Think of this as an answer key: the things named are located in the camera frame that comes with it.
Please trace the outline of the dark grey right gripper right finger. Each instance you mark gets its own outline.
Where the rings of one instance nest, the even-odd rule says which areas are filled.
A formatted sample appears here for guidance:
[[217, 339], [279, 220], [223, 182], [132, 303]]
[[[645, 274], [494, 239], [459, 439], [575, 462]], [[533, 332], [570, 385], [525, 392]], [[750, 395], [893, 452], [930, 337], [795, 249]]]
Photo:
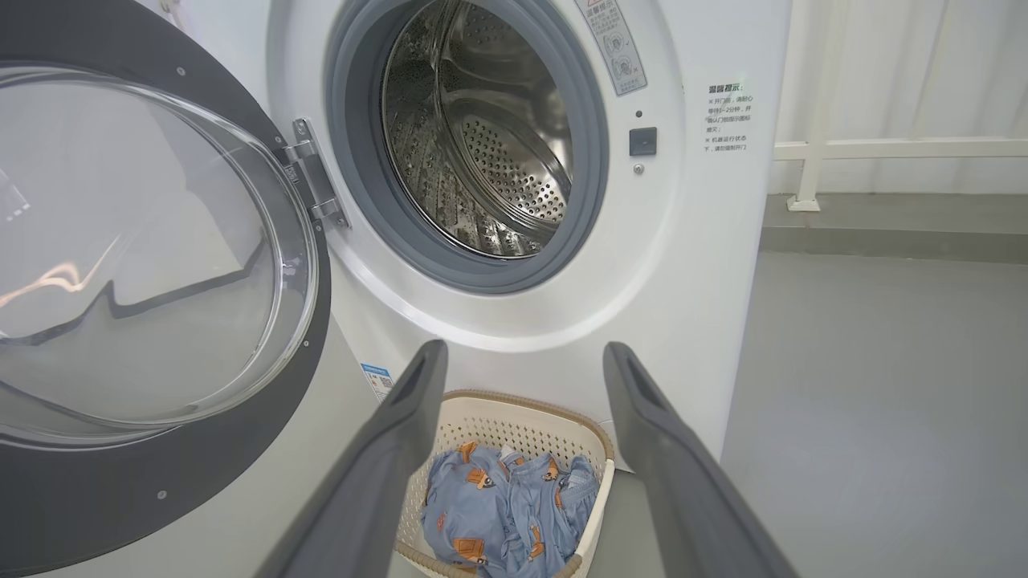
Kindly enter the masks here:
[[796, 577], [748, 502], [627, 344], [603, 348], [614, 432], [642, 479], [667, 577]]

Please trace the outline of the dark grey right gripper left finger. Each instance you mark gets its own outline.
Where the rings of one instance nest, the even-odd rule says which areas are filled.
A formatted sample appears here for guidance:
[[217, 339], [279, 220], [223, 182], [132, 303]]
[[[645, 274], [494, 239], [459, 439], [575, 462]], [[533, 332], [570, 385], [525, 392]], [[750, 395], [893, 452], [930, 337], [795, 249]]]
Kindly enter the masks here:
[[447, 365], [447, 344], [423, 344], [258, 577], [386, 577], [409, 479], [432, 454]]

